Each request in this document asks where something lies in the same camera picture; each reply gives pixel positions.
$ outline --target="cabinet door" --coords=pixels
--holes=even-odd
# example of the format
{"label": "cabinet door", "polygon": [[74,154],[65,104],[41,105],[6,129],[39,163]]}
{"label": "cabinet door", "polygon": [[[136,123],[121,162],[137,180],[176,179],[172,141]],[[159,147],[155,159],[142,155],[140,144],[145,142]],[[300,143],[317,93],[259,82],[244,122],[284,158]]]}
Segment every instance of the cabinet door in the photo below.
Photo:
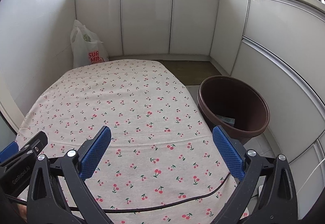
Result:
{"label": "cabinet door", "polygon": [[209,55],[218,0],[173,0],[170,53]]}
{"label": "cabinet door", "polygon": [[[317,155],[317,144],[313,144],[302,155],[290,163],[296,192],[300,190],[309,175],[322,160]],[[318,199],[324,188],[324,165],[320,165],[297,194],[298,218],[302,219]]]}
{"label": "cabinet door", "polygon": [[244,35],[290,65],[324,101],[324,20],[291,0],[250,0]]}
{"label": "cabinet door", "polygon": [[218,5],[210,56],[231,74],[243,36],[248,0],[219,0]]}
{"label": "cabinet door", "polygon": [[76,0],[77,19],[103,42],[109,56],[123,55],[120,0]]}
{"label": "cabinet door", "polygon": [[172,0],[121,0],[124,55],[168,53]]}
{"label": "cabinet door", "polygon": [[240,45],[232,77],[248,83],[265,99],[270,110],[269,127],[288,161],[324,130],[324,120],[304,91],[253,45]]}

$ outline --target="cherry print tablecloth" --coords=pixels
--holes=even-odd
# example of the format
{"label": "cherry print tablecloth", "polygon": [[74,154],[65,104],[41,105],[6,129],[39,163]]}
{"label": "cherry print tablecloth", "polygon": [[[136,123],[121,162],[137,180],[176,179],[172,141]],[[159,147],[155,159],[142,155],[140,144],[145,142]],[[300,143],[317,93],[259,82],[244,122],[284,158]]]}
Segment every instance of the cherry print tablecloth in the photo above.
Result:
{"label": "cherry print tablecloth", "polygon": [[[19,146],[43,130],[48,157],[63,156],[106,125],[112,141],[86,180],[102,208],[153,207],[209,193],[228,169],[186,87],[155,61],[119,60],[73,69],[27,114]],[[64,181],[66,199],[74,206]],[[110,214],[114,223],[210,223],[236,183],[163,210]]]}

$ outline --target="white cable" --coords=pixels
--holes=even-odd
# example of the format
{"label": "white cable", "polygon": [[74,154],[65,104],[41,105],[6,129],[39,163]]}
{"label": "white cable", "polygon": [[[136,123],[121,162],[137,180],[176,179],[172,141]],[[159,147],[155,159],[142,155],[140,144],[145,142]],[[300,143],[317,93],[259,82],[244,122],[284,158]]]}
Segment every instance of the white cable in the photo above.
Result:
{"label": "white cable", "polygon": [[308,176],[307,180],[303,183],[303,186],[305,185],[305,183],[307,183],[307,181],[309,180],[309,178],[311,177],[311,175],[316,171],[316,169],[318,168],[318,166],[321,165],[322,162],[325,161],[325,158],[316,166],[316,168],[311,172],[311,174]]}

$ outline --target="white tile wall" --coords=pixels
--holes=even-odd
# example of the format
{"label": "white tile wall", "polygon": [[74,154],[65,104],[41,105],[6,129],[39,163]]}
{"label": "white tile wall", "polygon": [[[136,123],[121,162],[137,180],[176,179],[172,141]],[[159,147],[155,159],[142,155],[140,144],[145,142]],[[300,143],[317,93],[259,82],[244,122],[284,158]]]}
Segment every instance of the white tile wall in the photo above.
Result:
{"label": "white tile wall", "polygon": [[74,0],[1,0],[0,72],[21,112],[72,69]]}

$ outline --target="floor mat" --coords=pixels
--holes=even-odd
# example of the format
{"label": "floor mat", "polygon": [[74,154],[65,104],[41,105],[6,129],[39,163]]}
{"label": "floor mat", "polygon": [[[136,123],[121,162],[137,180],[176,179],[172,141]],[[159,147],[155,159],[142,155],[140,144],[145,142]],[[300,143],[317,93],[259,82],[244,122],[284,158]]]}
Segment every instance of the floor mat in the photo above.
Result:
{"label": "floor mat", "polygon": [[157,61],[163,64],[184,85],[200,85],[204,79],[210,76],[221,75],[210,62]]}

